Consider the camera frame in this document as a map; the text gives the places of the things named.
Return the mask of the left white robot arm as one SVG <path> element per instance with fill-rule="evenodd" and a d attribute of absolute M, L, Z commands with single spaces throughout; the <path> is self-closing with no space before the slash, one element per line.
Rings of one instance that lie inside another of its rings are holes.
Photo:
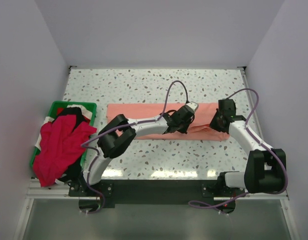
<path fill-rule="evenodd" d="M 86 196 L 97 192 L 97 183 L 110 162 L 125 153 L 135 138 L 148 135 L 165 135 L 179 132 L 186 134 L 192 123 L 199 105 L 188 102 L 176 111 L 163 112 L 151 118 L 130 119 L 123 114 L 117 115 L 97 135 L 97 137 L 83 143 L 88 144 L 97 140 L 96 157 L 83 172 L 84 180 L 80 184 L 80 191 Z"/>

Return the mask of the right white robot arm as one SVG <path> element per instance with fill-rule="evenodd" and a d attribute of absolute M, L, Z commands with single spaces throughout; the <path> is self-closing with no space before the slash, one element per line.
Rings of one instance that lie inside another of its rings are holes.
<path fill-rule="evenodd" d="M 210 128 L 227 133 L 234 138 L 248 155 L 244 171 L 222 172 L 217 177 L 216 190 L 228 196 L 234 188 L 245 189 L 251 194 L 277 194 L 286 189 L 286 154 L 282 149 L 265 143 L 247 124 L 242 115 L 236 114 L 232 99 L 221 99 L 211 120 Z"/>

